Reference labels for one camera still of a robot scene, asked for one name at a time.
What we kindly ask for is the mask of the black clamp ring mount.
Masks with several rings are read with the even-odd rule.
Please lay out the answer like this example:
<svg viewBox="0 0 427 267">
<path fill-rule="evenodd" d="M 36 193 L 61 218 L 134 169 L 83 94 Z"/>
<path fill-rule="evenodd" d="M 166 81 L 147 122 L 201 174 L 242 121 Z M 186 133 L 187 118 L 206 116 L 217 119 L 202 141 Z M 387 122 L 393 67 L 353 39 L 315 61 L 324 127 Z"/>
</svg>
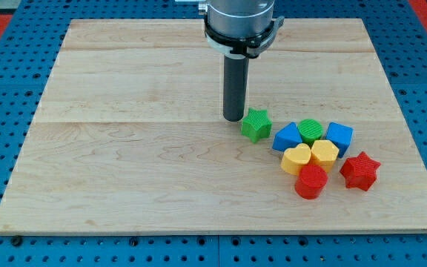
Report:
<svg viewBox="0 0 427 267">
<path fill-rule="evenodd" d="M 233 38 L 217 33 L 205 22 L 207 43 L 216 51 L 230 59 L 255 59 L 274 42 L 278 30 L 283 26 L 284 16 L 271 20 L 264 31 L 249 38 Z"/>
</svg>

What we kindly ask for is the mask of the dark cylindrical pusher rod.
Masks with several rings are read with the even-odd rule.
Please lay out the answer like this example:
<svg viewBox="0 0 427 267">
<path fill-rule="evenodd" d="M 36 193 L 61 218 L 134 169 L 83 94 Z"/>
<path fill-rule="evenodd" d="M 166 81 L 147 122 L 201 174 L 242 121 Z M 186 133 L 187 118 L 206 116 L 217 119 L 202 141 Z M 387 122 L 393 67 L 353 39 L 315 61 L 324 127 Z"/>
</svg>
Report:
<svg viewBox="0 0 427 267">
<path fill-rule="evenodd" d="M 249 59 L 224 57 L 223 67 L 223 116 L 230 122 L 238 122 L 244 116 L 248 83 Z"/>
</svg>

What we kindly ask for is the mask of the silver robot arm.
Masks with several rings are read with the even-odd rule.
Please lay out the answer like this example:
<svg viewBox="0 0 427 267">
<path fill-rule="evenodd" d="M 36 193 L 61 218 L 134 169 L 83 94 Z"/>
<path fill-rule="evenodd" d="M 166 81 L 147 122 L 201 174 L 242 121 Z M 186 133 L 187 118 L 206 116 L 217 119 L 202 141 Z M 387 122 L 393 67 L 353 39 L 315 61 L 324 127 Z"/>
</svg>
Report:
<svg viewBox="0 0 427 267">
<path fill-rule="evenodd" d="M 244 116 L 249 61 L 274 42 L 285 18 L 274 18 L 274 0 L 177 0 L 197 4 L 207 43 L 223 55 L 222 115 Z"/>
</svg>

